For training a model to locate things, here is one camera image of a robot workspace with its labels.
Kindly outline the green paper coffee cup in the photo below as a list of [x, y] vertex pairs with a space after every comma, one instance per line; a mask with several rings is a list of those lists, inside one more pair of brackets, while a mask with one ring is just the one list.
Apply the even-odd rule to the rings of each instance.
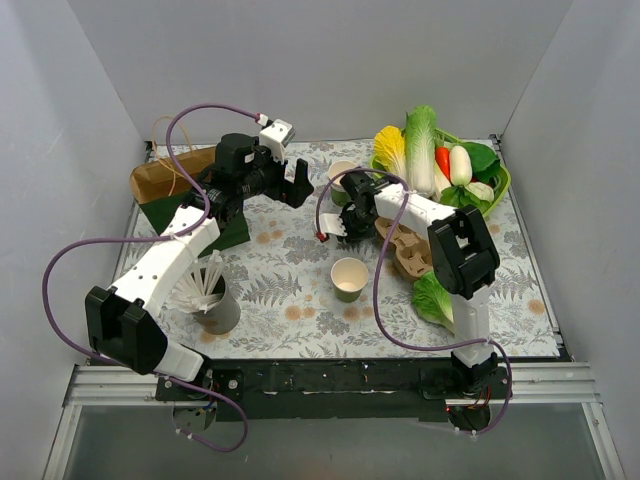
[[352, 303], [368, 284], [369, 270], [361, 260], [346, 257], [334, 263], [330, 277], [336, 298], [344, 303]]

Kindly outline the green brown paper bag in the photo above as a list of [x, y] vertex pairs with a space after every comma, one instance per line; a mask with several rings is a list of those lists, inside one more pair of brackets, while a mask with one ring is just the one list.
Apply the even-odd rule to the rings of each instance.
[[[136, 167], [130, 175], [130, 187], [133, 196], [150, 222], [156, 235], [160, 235], [173, 219], [176, 209], [191, 189], [189, 182], [176, 169], [167, 154], [158, 152], [156, 129], [171, 116], [159, 117], [152, 126], [151, 148], [153, 160]], [[186, 129], [178, 124], [187, 142], [187, 151], [177, 154], [183, 168], [195, 178], [215, 158], [215, 148], [196, 147], [190, 140]], [[208, 255], [212, 250], [226, 250], [250, 240], [249, 228], [243, 214], [238, 214], [221, 233], [221, 236], [203, 252]]]

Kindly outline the grey straw holder cup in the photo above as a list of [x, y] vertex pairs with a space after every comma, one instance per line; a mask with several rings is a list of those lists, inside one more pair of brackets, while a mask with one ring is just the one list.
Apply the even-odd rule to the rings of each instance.
[[218, 280], [213, 293], [221, 294], [221, 301], [206, 312], [194, 313], [193, 316], [207, 333], [213, 335], [229, 333], [240, 320], [240, 306], [231, 294], [224, 277]]

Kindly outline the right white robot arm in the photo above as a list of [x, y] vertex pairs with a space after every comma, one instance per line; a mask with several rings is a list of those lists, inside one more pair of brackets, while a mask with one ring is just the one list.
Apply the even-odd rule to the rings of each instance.
[[427, 239], [436, 279], [450, 295], [455, 343], [448, 375], [454, 389], [475, 397], [498, 367], [497, 345], [490, 339], [488, 301], [500, 259], [478, 208], [456, 209], [410, 190], [399, 177], [370, 168], [349, 169], [335, 178], [350, 197], [337, 217], [339, 237], [353, 241], [385, 217]]

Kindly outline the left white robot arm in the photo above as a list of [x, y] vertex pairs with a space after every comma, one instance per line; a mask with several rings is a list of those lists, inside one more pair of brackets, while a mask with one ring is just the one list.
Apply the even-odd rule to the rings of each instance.
[[308, 164], [296, 163], [295, 177], [285, 177], [285, 148], [293, 127], [281, 120], [258, 136], [224, 135], [206, 167], [175, 211], [164, 233], [142, 258], [108, 289], [93, 288], [86, 296], [89, 342], [98, 353], [145, 375], [178, 378], [178, 387], [193, 400], [205, 398], [213, 386], [202, 368], [203, 355], [168, 339], [156, 322], [178, 280], [243, 211], [246, 200], [265, 195], [293, 208], [304, 204], [314, 188]]

